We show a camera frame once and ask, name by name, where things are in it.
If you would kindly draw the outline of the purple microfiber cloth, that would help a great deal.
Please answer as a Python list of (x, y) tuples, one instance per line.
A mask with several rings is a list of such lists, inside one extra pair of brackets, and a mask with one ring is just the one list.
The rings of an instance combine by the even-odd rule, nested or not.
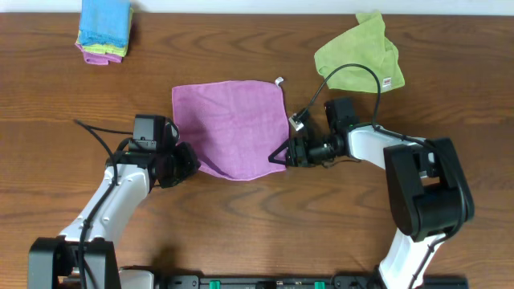
[(268, 157), (289, 138), (284, 94), (275, 83), (230, 80), (172, 88), (173, 122), (192, 145), (200, 171), (251, 181), (286, 167)]

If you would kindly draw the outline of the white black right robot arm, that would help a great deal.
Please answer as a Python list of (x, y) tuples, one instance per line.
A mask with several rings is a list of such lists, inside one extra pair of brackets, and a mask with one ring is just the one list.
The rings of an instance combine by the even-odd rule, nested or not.
[(326, 166), (338, 157), (366, 161), (385, 170), (390, 211), (397, 230), (387, 256), (369, 277), (353, 276), (349, 286), (367, 288), (450, 287), (458, 281), (427, 283), (423, 274), (437, 249), (473, 218), (474, 203), (448, 138), (405, 136), (362, 123), (350, 98), (325, 103), (330, 133), (312, 131), (283, 142), (268, 157), (288, 167)]

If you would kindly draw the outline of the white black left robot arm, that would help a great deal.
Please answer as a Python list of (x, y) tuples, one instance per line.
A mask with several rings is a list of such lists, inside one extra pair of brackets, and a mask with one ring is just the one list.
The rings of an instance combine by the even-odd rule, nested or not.
[(37, 238), (28, 257), (29, 288), (159, 288), (145, 268), (121, 269), (116, 245), (155, 186), (174, 187), (200, 163), (165, 116), (137, 115), (134, 129), (108, 151), (103, 180), (77, 218), (54, 238)]

